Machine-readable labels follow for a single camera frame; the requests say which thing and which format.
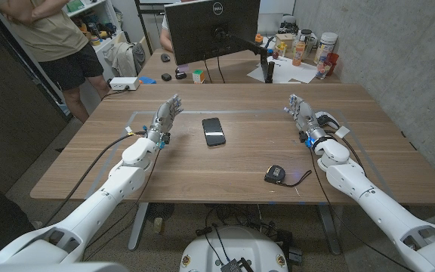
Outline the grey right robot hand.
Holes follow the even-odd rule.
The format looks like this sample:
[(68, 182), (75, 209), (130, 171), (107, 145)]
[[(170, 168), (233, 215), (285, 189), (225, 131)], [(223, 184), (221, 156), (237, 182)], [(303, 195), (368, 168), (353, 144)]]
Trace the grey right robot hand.
[(299, 130), (300, 142), (305, 143), (307, 147), (312, 147), (316, 141), (326, 136), (315, 112), (303, 98), (291, 94), (289, 105), (290, 107), (285, 107), (284, 111), (293, 117)]

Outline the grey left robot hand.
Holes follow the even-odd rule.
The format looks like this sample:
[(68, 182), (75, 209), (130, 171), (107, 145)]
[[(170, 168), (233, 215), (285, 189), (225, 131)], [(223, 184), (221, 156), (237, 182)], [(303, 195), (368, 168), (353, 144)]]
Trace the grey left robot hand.
[(178, 94), (175, 94), (159, 106), (147, 130), (149, 140), (157, 144), (165, 134), (170, 132), (174, 118), (183, 111), (180, 106), (181, 98)]

